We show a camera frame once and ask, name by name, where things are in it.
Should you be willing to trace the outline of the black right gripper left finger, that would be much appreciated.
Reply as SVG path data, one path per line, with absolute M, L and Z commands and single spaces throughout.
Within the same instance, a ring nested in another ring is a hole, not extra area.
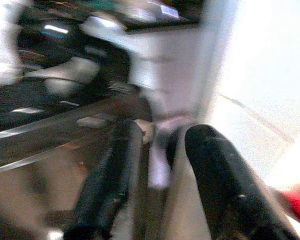
M 106 151 L 83 182 L 73 217 L 63 240 L 109 240 L 133 185 L 135 164 L 143 146 L 143 131 L 131 119 L 112 129 Z

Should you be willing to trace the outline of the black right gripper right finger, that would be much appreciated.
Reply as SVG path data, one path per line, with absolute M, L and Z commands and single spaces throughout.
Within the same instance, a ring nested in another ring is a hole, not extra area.
M 212 240 L 300 240 L 274 194 L 210 125 L 184 137 Z

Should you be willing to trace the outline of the white cabinet panel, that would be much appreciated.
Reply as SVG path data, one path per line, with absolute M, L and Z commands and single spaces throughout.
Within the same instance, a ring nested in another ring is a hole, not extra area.
M 156 121 L 197 116 L 210 104 L 240 0 L 207 0 L 199 24 L 127 36 L 131 81 L 144 89 Z

